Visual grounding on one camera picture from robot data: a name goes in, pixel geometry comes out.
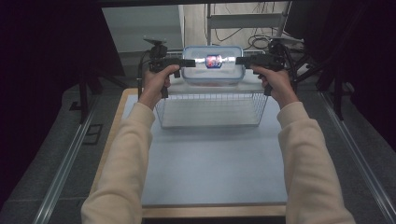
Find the wooden edge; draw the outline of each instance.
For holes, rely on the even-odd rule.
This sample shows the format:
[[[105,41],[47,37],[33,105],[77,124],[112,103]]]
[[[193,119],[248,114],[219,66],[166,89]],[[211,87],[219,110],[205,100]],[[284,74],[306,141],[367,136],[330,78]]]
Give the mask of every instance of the wooden edge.
[[[283,217],[285,204],[260,204],[212,207],[143,207],[144,218],[167,217]]]
[[[105,149],[103,150],[102,158],[99,162],[98,169],[96,171],[95,179],[92,182],[90,195],[96,191],[97,184],[99,182],[100,176],[102,174],[103,167],[105,166],[108,151],[110,150],[111,144],[116,137],[117,131],[119,129],[122,114],[125,108],[126,101],[128,100],[128,95],[136,95],[137,89],[126,89],[120,98],[119,107],[117,108],[116,115],[114,116],[113,123],[111,124],[110,132],[108,133],[107,141],[105,144]]]

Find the person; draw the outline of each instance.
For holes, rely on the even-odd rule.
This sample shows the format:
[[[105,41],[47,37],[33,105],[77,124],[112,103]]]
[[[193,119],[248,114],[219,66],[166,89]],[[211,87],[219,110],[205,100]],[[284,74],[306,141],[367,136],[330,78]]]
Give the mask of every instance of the person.
[[[286,223],[355,223],[344,206],[323,133],[292,90],[288,73],[251,68],[263,74],[264,88],[268,84],[273,87],[271,95],[280,107],[277,119],[288,193]],[[170,65],[158,74],[145,74],[145,89],[129,117],[120,123],[97,191],[81,208],[83,223],[141,222],[140,199],[149,162],[150,128],[155,120],[152,110],[162,98],[162,86],[170,86],[168,76],[177,69],[177,65]]]

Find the long-sleeve shirt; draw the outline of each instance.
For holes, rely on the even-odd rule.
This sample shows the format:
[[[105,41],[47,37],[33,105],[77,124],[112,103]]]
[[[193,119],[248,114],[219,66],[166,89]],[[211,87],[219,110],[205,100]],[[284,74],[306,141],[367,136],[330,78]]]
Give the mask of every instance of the long-sleeve shirt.
[[[308,117],[300,102],[286,105],[277,119],[282,128],[279,144],[289,196],[286,222],[355,223],[344,207],[339,180],[318,123]],[[83,223],[141,222],[140,199],[154,120],[148,107],[136,103],[129,117],[121,122],[97,191],[82,206]]]

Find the person's right arm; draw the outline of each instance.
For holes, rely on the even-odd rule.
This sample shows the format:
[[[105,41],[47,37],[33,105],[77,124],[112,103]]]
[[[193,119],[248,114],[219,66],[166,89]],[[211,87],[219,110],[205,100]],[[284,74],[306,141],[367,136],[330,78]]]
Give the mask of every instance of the person's right arm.
[[[288,193],[286,223],[355,223],[345,209],[341,187],[318,123],[310,119],[293,92],[286,71],[273,72],[252,66],[271,84],[271,95],[281,108],[279,144]]]

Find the sleeve cuff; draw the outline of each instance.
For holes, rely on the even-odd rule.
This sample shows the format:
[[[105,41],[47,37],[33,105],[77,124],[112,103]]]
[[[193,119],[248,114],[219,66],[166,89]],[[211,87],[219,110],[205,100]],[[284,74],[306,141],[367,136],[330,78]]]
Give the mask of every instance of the sleeve cuff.
[[[147,127],[151,127],[154,123],[155,116],[153,111],[148,106],[140,103],[134,103],[128,119],[137,120],[146,125]]]
[[[279,121],[282,129],[300,119],[309,119],[302,102],[295,102],[286,105],[277,115],[277,120]]]

